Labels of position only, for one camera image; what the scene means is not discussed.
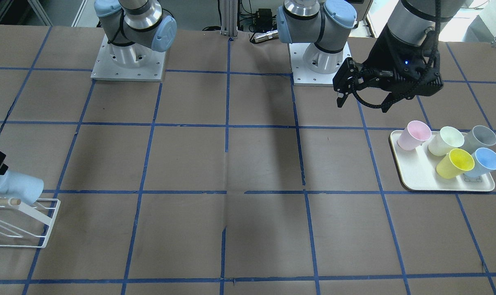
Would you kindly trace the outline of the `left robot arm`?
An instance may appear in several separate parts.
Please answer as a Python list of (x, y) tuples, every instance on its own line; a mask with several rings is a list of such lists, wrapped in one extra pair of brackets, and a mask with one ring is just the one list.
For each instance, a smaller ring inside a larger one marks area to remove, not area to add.
[(311, 71), (332, 75), (338, 108), (353, 94), (360, 104), (385, 113), (401, 100), (443, 88), (439, 34), (462, 5), (462, 0), (400, 0), (362, 63), (344, 54), (357, 17), (345, 0), (285, 0), (276, 24), (282, 43), (308, 44), (304, 61)]

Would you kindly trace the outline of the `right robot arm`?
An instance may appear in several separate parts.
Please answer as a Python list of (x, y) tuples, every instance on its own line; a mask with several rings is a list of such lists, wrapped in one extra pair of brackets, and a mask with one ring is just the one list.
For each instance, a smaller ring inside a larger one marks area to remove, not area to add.
[[(0, 147), (38, 177), (58, 176), (59, 156), (85, 123), (145, 138), (156, 120), (158, 58), (177, 25), (157, 0), (97, 0), (102, 29), (0, 25)], [(0, 176), (10, 174), (0, 151)]]

